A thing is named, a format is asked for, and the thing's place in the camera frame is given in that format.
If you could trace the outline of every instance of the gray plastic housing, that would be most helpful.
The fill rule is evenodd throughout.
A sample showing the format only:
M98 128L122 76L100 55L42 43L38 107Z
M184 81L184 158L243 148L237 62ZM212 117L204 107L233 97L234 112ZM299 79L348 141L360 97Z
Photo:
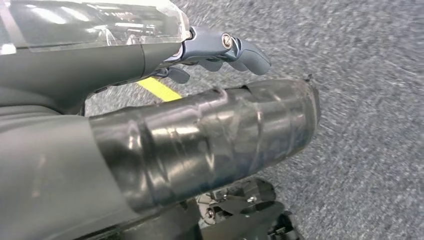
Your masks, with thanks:
M139 217L86 117L0 107L0 132L0 239L75 239Z
M0 56L1 240L70 240L142 217L123 199L88 119L70 114L95 91L148 76L180 46Z
M0 56L0 107L38 105L79 112L87 96L148 76L181 43L108 46Z

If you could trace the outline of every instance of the taped hose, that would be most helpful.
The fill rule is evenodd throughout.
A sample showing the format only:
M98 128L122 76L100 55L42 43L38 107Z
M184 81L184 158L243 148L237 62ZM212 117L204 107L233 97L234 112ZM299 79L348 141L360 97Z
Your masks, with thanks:
M304 149L320 117L306 81L268 80L92 117L98 147L136 212L248 177Z

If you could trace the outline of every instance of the yellow tape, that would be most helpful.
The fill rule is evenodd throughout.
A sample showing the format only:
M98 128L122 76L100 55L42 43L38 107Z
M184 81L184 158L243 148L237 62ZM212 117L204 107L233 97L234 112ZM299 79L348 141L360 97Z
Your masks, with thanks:
M142 86L156 97L162 99L164 102L174 101L181 98L178 93L153 77L138 81L138 85Z

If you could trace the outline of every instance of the gray carpet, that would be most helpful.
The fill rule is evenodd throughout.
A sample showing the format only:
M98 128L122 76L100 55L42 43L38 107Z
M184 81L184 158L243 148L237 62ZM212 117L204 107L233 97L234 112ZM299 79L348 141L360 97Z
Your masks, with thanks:
M424 239L419 1L176 0L193 25L255 42L273 67L261 77L190 67L189 84L164 82L186 96L313 74L322 107L316 138L259 175L276 185L307 239ZM154 101L132 84L94 96L87 111Z

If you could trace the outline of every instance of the screw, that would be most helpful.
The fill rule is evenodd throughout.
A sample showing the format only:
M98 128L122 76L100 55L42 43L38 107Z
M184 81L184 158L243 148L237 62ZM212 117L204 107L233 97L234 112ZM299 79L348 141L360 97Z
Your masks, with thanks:
M231 36L228 33L224 33L222 35L222 45L226 49L230 49L233 46L233 40L231 39Z
M251 196L249 199L247 199L247 202L248 203L254 203L254 202L256 202L256 197L255 196Z
M212 211L212 209L207 210L206 215L208 218L213 218L214 217L214 211Z

